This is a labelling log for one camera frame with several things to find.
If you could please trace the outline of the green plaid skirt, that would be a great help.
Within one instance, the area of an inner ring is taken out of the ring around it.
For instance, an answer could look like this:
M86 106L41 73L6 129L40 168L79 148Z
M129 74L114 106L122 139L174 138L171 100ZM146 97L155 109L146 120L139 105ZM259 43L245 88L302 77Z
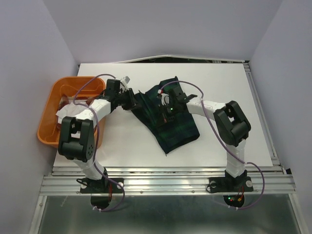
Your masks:
M160 99L156 97L157 92L163 85L166 86L163 89L164 92L176 87L180 88L180 84L176 81L178 81L178 77L165 79L145 93L136 93L135 99L141 107L132 111L135 117L154 135L165 154L200 137L194 118L190 113L178 113L172 122L165 123L162 126L157 125L160 117L158 105L161 104Z

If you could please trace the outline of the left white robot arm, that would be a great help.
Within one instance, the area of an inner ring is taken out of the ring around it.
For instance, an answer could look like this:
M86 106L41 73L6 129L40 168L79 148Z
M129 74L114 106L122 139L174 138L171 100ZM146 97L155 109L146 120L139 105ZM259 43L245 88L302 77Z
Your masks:
M58 153L77 164L97 192L104 192L109 182L106 169L96 160L99 122L119 106L124 110L139 106L129 82L128 76L108 79L105 89L85 110L61 122Z

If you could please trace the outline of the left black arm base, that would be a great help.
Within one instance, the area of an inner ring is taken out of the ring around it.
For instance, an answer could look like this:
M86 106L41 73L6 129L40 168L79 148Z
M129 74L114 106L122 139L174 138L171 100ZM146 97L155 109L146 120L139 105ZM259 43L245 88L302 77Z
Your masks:
M116 210L124 200L124 190L121 188L124 184L123 178L115 178L110 182L105 178L100 180L91 180L88 178L78 178L76 182L80 185L80 193L91 195L90 203L93 210L99 212L111 212ZM121 201L113 204L113 195L121 194Z

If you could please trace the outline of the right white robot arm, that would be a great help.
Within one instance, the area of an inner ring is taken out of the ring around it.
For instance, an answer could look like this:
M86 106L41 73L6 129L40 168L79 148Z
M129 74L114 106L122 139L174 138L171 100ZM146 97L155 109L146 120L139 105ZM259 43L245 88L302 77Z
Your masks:
M251 130L251 124L236 101L219 103L204 100L197 95L186 95L178 88L165 93L159 89L157 97L159 118L157 126L175 122L178 114L188 113L206 117L208 122L213 120L216 127L210 124L217 139L227 152L226 176L224 184L229 190L236 190L242 184L244 174L245 145Z

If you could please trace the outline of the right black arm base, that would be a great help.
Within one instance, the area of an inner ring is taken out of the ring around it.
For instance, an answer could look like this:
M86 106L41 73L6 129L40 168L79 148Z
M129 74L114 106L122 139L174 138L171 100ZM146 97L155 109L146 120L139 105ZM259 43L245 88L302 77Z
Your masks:
M249 176L243 179L230 177L210 177L206 185L206 192L210 194L224 193L223 199L227 206L242 209L245 203L245 193L253 192L253 183Z

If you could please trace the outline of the orange plastic bin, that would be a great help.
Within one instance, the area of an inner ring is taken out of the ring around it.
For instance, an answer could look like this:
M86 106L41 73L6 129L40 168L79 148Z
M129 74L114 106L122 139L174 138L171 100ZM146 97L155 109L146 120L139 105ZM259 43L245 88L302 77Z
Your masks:
M77 91L93 77L63 77L56 81L52 86L49 98L46 102L42 118L37 131L37 137L43 144L58 148L60 130L57 126L57 110L63 96L68 98L74 97ZM106 88L105 82L101 78L97 78L88 84L79 94L81 97L91 98ZM105 119L99 121L99 143L98 148L102 144Z

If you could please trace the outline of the white garment in bin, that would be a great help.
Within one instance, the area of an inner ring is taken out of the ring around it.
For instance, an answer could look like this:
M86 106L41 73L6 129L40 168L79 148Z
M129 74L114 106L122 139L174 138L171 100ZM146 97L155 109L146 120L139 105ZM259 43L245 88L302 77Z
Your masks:
M57 124L61 124L62 119L66 116L74 117L75 115L81 113L88 107L86 102L82 102L81 105L75 105L73 102L63 101L58 105L58 111L56 112Z

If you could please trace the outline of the red plaid skirt in bin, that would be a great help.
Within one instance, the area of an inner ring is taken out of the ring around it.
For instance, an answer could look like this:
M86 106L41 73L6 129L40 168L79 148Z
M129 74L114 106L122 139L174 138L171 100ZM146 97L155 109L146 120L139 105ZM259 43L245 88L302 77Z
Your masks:
M77 99L75 100L75 103L86 102L86 104L89 106L89 105L93 102L94 99L95 99L94 97L77 97ZM74 102L74 97L68 97L68 96L66 96L66 95L63 95L63 96L61 97L60 102L63 102L63 101ZM56 123L56 128L57 128L58 130L60 130L61 124L57 124L57 123Z

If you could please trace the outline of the aluminium rail frame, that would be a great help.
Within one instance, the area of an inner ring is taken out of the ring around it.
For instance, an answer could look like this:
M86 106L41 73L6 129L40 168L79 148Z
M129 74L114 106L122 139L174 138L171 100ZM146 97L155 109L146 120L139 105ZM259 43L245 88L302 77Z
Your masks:
M80 169L57 156L44 177L32 220L32 234L306 234L308 228L294 178L281 165L267 127L248 63L84 63L79 76L102 72L129 76L135 91L178 77L190 93L203 90L216 102L239 102L251 122L246 159L254 191L252 208L235 211L222 194L210 194L210 177L222 176L226 156L206 119L196 116L197 142L164 155L151 133L130 113L107 118L98 159L113 178L124 178L126 199L117 211L93 211L79 192Z

